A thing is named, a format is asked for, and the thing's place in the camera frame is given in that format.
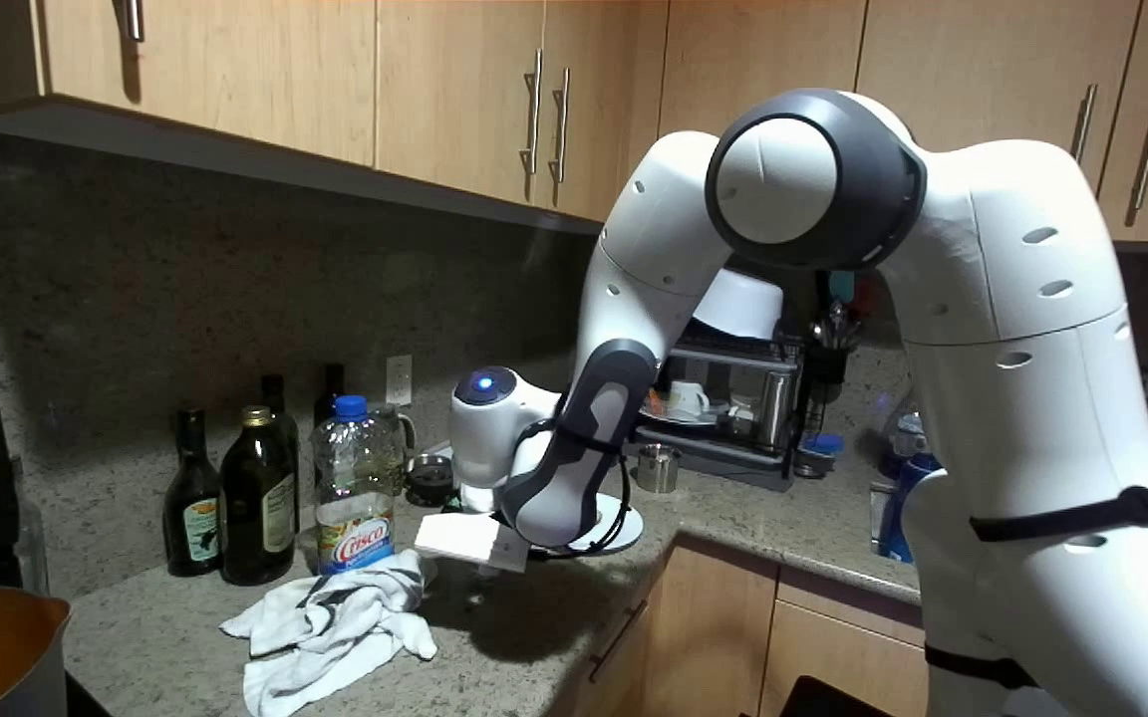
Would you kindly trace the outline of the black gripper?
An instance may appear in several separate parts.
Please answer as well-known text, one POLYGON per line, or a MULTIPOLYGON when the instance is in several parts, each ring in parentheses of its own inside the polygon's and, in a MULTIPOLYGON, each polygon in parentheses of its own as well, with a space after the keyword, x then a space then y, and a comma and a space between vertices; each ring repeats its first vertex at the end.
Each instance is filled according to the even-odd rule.
POLYGON ((413 530, 423 552, 474 562, 489 568, 528 568, 528 543, 486 514, 427 514, 413 530))

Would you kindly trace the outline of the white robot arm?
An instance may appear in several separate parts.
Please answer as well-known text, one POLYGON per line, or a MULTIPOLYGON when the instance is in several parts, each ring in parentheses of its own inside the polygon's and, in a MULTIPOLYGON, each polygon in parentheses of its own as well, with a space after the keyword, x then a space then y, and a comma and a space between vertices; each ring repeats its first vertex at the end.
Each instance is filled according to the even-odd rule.
POLYGON ((453 385, 486 552, 597 527, 646 390, 736 256, 884 275, 940 458, 905 497, 929 717, 1148 717, 1148 397, 1098 191, 1058 142, 929 153, 856 90, 649 142, 597 230, 569 384, 481 368, 453 385))

